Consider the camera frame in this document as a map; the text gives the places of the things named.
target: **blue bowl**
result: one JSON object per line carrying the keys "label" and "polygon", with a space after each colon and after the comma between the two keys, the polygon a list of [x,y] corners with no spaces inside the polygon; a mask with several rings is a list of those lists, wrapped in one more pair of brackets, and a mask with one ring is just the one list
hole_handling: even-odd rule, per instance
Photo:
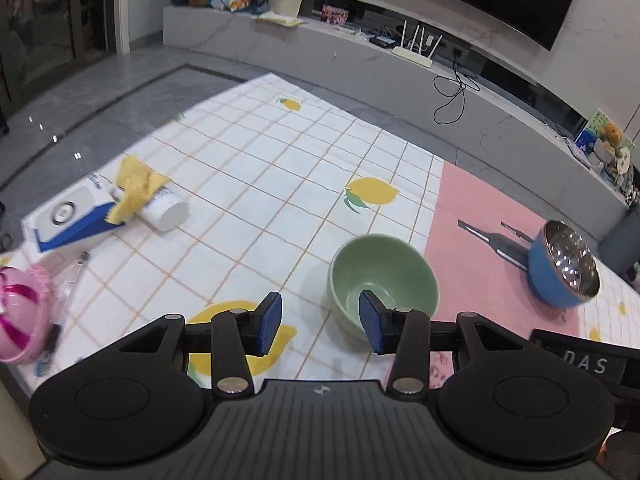
{"label": "blue bowl", "polygon": [[558,220],[547,222],[529,251],[529,285],[544,303],[569,308],[594,298],[600,277],[582,238]]}

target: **silver screw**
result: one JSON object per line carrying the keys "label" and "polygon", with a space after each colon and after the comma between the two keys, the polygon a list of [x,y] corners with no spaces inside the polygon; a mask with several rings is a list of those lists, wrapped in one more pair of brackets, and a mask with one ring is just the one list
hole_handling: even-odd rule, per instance
{"label": "silver screw", "polygon": [[393,383],[393,388],[401,394],[417,394],[424,388],[424,383],[415,377],[400,377]]}
{"label": "silver screw", "polygon": [[239,394],[249,387],[249,383],[242,377],[225,377],[218,381],[218,389],[227,394]]}

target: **black circular disc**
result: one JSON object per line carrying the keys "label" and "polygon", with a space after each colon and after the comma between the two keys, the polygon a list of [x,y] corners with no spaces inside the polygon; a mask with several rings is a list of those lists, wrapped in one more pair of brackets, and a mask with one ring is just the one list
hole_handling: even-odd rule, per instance
{"label": "black circular disc", "polygon": [[438,397],[445,425],[484,456],[544,466],[594,458],[614,417],[596,378],[541,352],[485,352]]}
{"label": "black circular disc", "polygon": [[43,383],[29,406],[41,444],[78,465],[115,466],[148,460],[184,441],[203,416],[202,390],[149,357],[112,352]]}

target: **pink toy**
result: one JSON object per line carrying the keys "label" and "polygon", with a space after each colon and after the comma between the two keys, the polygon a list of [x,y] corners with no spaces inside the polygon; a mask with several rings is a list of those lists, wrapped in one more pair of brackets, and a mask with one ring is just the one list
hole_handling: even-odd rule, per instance
{"label": "pink toy", "polygon": [[0,267],[0,362],[35,361],[50,328],[53,301],[44,268]]}

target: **white door trim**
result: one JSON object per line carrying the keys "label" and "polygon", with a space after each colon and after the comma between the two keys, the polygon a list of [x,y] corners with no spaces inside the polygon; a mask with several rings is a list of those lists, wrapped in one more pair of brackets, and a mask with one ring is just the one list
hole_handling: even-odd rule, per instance
{"label": "white door trim", "polygon": [[129,0],[113,0],[118,54],[129,53]]}

